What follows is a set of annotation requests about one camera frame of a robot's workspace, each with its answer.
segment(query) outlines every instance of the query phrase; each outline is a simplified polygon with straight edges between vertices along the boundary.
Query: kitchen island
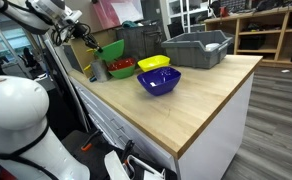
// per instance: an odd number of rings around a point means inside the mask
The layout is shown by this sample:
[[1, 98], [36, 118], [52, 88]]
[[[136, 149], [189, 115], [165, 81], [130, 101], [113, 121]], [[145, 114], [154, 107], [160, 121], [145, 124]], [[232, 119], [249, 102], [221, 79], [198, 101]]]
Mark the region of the kitchen island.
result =
[[91, 83], [71, 81], [90, 120], [123, 148], [128, 139], [142, 156], [177, 172], [179, 179], [220, 179], [243, 137], [254, 71], [261, 56], [227, 55], [210, 70], [174, 67], [180, 82], [165, 95], [150, 95], [132, 77]]

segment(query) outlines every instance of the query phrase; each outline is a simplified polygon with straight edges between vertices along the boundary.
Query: green bowl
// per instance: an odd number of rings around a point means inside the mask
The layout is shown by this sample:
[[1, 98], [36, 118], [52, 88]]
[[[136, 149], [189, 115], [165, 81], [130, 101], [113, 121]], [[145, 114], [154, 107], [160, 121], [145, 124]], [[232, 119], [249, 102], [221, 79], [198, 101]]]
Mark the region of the green bowl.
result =
[[129, 66], [127, 68], [123, 68], [123, 69], [119, 69], [115, 71], [109, 71], [109, 73], [117, 79], [124, 79], [134, 74], [135, 65], [136, 64]]
[[116, 41], [112, 44], [102, 47], [103, 52], [95, 52], [95, 55], [106, 62], [114, 61], [121, 57], [124, 52], [124, 40]]

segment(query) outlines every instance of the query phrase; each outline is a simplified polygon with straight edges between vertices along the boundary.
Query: white robot head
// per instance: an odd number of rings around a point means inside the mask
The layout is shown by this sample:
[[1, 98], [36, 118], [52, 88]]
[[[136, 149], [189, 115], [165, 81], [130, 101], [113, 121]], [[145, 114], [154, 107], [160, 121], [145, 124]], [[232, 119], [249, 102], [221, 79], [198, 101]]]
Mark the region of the white robot head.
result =
[[39, 123], [48, 110], [45, 89], [29, 79], [0, 76], [0, 127], [22, 130]]

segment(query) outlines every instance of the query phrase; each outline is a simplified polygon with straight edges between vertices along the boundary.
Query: gray floor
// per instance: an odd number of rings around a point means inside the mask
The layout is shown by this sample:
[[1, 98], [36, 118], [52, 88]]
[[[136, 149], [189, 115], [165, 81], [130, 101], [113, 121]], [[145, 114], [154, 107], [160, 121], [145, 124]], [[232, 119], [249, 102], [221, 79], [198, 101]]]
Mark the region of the gray floor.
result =
[[258, 68], [243, 143], [224, 180], [292, 180], [292, 70]]

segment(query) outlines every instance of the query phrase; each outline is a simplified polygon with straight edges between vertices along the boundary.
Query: gray plastic bin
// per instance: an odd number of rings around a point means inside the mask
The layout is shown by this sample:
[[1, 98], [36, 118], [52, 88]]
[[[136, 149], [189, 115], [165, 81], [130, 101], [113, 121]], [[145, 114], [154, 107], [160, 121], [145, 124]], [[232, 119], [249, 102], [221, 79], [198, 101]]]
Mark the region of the gray plastic bin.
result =
[[159, 26], [149, 25], [116, 30], [117, 39], [124, 39], [124, 57], [136, 61], [165, 53], [161, 48], [162, 32]]
[[[209, 69], [226, 56], [231, 40], [220, 30], [185, 33], [163, 42], [162, 47], [166, 48], [173, 65]], [[220, 45], [212, 51], [206, 51], [205, 46], [210, 43]]]

